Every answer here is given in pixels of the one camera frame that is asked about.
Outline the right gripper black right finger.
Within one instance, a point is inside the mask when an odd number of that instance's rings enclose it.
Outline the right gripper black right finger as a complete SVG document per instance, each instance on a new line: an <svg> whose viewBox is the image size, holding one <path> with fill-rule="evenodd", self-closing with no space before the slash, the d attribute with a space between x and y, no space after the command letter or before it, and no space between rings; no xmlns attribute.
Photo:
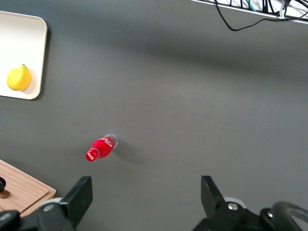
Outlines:
<svg viewBox="0 0 308 231"><path fill-rule="evenodd" d="M214 218L226 204L211 176L201 177L201 203L207 218Z"/></svg>

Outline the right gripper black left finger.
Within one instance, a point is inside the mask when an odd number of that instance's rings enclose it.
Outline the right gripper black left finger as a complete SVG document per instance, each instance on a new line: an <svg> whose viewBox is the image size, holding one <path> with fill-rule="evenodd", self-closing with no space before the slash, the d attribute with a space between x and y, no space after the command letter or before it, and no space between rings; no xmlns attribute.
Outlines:
<svg viewBox="0 0 308 231"><path fill-rule="evenodd" d="M67 214L73 228L77 228L93 200L92 178L83 176L60 200L59 205Z"/></svg>

